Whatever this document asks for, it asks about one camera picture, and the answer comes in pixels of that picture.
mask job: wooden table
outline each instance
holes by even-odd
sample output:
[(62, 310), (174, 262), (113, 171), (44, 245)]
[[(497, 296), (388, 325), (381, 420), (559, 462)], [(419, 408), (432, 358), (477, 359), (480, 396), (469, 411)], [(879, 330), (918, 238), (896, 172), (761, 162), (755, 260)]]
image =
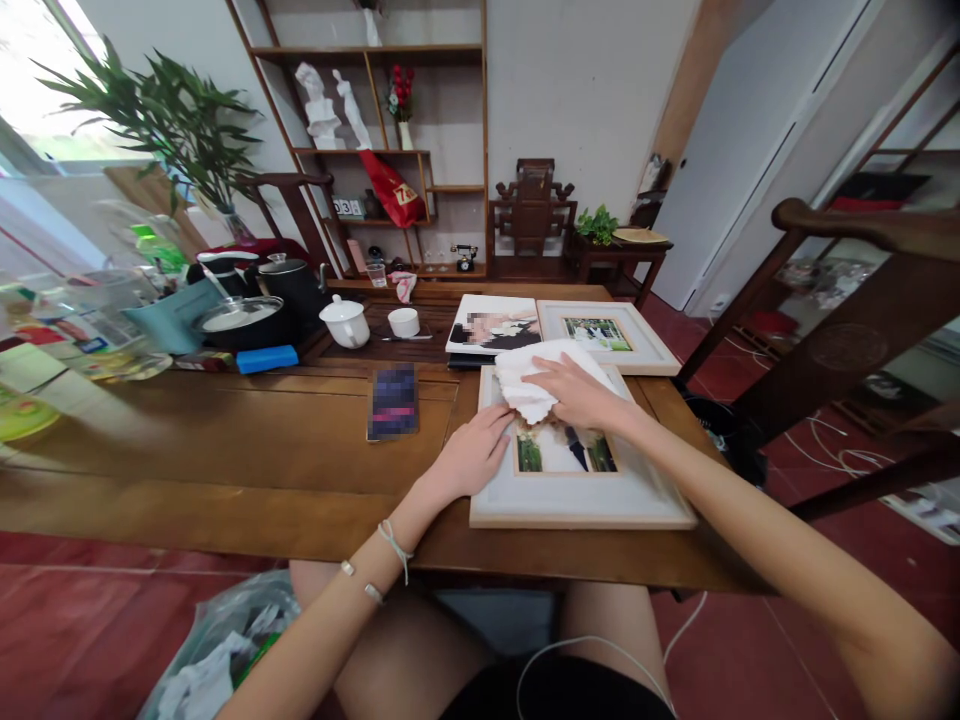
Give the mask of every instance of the wooden table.
[[(393, 289), (334, 283), (370, 300), (374, 333)], [(435, 337), (349, 351), (324, 336), (302, 365), (245, 377), (168, 371), (94, 385), (63, 376), (43, 397), (65, 411), (3, 448), (0, 529), (151, 547), (340, 561), (349, 557), (477, 408), (478, 372), (446, 368), (463, 292), (607, 300), (598, 286), (421, 283), (415, 307)], [(371, 373), (419, 363), (420, 431), (364, 439)], [(637, 402), (720, 456), (663, 378), (628, 378)], [(471, 530), (469, 501), (444, 511), (415, 568), (524, 578), (590, 578), (756, 593), (767, 586), (705, 523), (687, 532)]]
[[(627, 294), (617, 289), (621, 279), (626, 279), (627, 291), (636, 292), (637, 299), (633, 304), (640, 310), (650, 294), (654, 280), (657, 279), (667, 251), (672, 247), (673, 243), (669, 240), (658, 243), (628, 243), (617, 238), (614, 238), (610, 245), (594, 245), (579, 233), (574, 233), (564, 248), (564, 257), (577, 267), (577, 282), (581, 284), (587, 282), (594, 263), (613, 263), (613, 284), (608, 285), (610, 292), (617, 296)], [(637, 265), (642, 262), (650, 263), (650, 267), (647, 268), (643, 282), (639, 282), (633, 276)]]

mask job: black shorts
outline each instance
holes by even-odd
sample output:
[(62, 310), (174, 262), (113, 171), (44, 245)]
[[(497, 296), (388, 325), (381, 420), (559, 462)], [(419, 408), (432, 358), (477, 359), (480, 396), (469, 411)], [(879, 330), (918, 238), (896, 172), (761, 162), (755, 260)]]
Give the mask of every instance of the black shorts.
[[(517, 682), (530, 656), (485, 668), (453, 699), (440, 720), (517, 718)], [(604, 718), (673, 720), (667, 704), (626, 675), (583, 658), (539, 657), (523, 678), (524, 720)]]

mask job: glass cup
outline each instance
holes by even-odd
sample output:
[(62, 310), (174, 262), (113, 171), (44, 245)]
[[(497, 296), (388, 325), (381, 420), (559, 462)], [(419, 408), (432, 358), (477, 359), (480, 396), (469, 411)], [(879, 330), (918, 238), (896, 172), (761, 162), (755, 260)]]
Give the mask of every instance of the glass cup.
[(367, 275), (374, 287), (387, 286), (387, 266), (383, 263), (368, 263)]

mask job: white door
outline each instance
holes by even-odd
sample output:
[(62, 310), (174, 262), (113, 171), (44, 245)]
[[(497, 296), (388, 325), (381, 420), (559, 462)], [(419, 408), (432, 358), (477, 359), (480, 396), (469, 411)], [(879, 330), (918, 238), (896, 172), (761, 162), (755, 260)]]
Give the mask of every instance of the white door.
[(724, 52), (653, 226), (674, 244), (653, 286), (668, 304), (687, 304), (870, 2), (775, 0)]

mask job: wooden chair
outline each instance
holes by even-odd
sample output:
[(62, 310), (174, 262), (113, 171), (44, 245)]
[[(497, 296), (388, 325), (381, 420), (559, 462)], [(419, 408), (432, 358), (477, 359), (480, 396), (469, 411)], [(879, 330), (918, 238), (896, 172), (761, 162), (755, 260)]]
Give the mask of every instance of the wooden chair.
[(270, 207), (260, 192), (260, 188), (264, 186), (277, 188), (283, 197), (287, 209), (293, 216), (293, 221), (297, 224), (297, 229), (300, 230), (300, 236), (303, 238), (303, 242), (307, 246), (307, 252), (310, 253), (310, 258), (314, 264), (319, 266), (320, 263), (327, 263), (328, 265), (337, 267), (337, 265), (334, 265), (330, 261), (326, 246), (323, 244), (323, 237), (313, 220), (313, 215), (310, 213), (310, 208), (307, 206), (307, 201), (303, 196), (304, 188), (309, 192), (311, 186), (319, 187), (323, 193), (324, 202), (326, 202), (327, 207), (330, 208), (330, 217), (321, 217), (320, 222), (326, 229), (327, 236), (331, 242), (340, 244), (354, 275), (358, 273), (358, 269), (354, 265), (353, 256), (347, 252), (347, 248), (345, 247), (347, 235), (346, 232), (344, 232), (343, 224), (340, 222), (340, 218), (337, 217), (336, 212), (333, 212), (332, 175), (263, 173), (260, 175), (240, 177), (238, 181), (240, 184), (250, 188), (253, 200), (260, 207), (260, 212), (262, 212), (264, 218), (266, 218), (267, 224), (270, 226), (270, 231), (274, 234), (274, 237), (283, 239), (283, 235), (281, 235), (280, 229), (277, 227), (273, 214), (270, 212)]
[[(734, 401), (756, 423), (758, 447), (845, 397), (867, 375), (960, 315), (957, 214), (821, 212), (790, 198), (774, 209), (773, 224), (785, 231), (783, 238), (681, 368), (681, 380), (693, 377), (808, 236), (864, 240), (892, 256)], [(960, 441), (949, 436), (939, 443), (793, 509), (813, 519), (960, 474)]]
[[(499, 200), (487, 206), (487, 276), (492, 280), (571, 280), (564, 249), (570, 242), (577, 203), (567, 200), (573, 185), (553, 182), (553, 158), (517, 160), (517, 180), (497, 183)], [(496, 254), (496, 235), (512, 237), (513, 255)], [(561, 239), (559, 257), (543, 254), (547, 238)]]

